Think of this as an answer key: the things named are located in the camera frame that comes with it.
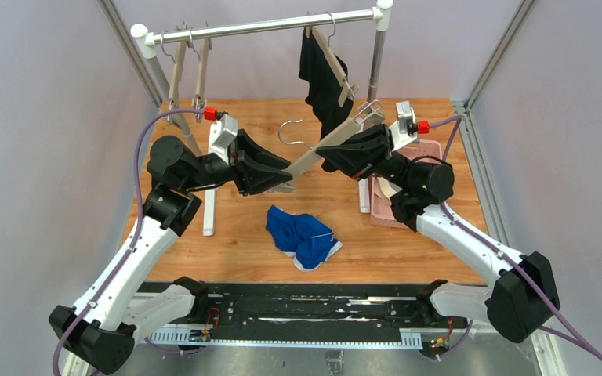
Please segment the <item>beige hanger of blue underwear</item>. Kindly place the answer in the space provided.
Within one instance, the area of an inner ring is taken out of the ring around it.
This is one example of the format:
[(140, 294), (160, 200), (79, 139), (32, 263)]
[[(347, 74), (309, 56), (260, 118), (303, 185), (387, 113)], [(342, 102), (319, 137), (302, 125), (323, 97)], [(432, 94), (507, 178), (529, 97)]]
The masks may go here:
[(311, 146), (304, 155), (293, 161), (285, 171), (292, 175), (293, 180), (298, 179), (323, 159), (317, 154), (321, 147), (341, 145), (350, 137), (364, 131), (367, 125), (382, 123), (386, 118), (381, 112), (382, 106), (378, 99), (360, 106), (359, 111), (353, 117), (346, 119), (326, 137), (318, 141), (316, 145)]

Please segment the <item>beige hanger of grey underwear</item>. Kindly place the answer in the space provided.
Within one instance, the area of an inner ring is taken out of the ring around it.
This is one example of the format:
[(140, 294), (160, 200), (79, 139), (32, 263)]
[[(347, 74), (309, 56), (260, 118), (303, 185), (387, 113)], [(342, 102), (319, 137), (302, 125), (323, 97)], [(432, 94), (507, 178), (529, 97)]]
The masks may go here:
[(199, 40), (193, 39), (190, 43), (190, 46), (195, 51), (198, 58), (195, 94), (192, 103), (194, 108), (201, 110), (206, 105), (206, 76), (208, 70), (209, 51), (212, 49), (212, 40), (210, 38)]

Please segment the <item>blue white underwear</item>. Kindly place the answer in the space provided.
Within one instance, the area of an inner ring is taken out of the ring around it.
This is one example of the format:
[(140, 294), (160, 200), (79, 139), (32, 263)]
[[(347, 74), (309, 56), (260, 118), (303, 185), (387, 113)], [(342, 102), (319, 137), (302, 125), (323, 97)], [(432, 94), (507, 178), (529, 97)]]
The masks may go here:
[(331, 228), (307, 213), (293, 215), (272, 205), (265, 228), (275, 247), (302, 272), (316, 270), (343, 247)]

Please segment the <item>grey beige underwear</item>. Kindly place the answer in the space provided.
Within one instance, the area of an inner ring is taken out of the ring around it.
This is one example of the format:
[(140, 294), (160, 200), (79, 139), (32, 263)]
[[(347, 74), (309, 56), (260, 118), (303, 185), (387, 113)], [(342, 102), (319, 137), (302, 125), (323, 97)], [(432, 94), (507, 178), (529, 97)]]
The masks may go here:
[(397, 193), (397, 189), (392, 186), (391, 182), (383, 177), (374, 178), (373, 190), (375, 195), (387, 205), (391, 205), (391, 197)]

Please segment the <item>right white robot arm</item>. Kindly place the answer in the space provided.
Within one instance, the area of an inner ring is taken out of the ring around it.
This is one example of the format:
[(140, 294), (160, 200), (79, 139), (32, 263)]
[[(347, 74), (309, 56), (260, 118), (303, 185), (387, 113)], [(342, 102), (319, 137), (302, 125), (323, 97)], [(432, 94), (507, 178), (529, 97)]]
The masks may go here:
[(448, 249), (483, 280), (467, 286), (436, 280), (418, 296), (422, 318), (435, 324), (444, 317), (489, 323), (514, 343), (521, 343), (558, 313), (560, 302), (549, 260), (537, 251), (524, 254), (489, 237), (448, 206), (453, 167), (433, 155), (412, 159), (401, 149), (417, 143), (412, 129), (376, 125), (316, 153), (352, 179), (383, 178), (394, 189), (394, 219)]

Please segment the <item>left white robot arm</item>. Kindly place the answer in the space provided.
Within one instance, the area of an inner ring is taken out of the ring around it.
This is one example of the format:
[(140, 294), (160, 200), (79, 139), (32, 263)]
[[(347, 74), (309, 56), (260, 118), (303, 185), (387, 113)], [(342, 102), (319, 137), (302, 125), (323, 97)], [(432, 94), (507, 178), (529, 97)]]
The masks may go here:
[(254, 142), (246, 131), (227, 137), (218, 154), (198, 156), (175, 136), (157, 139), (147, 170), (152, 189), (140, 197), (138, 217), (116, 256), (73, 306), (57, 306), (49, 323), (70, 353), (109, 375), (135, 346), (164, 325), (209, 313), (208, 288), (189, 277), (137, 305), (133, 295), (158, 259), (176, 243), (201, 206), (197, 193), (232, 182), (244, 196), (292, 179), (289, 163)]

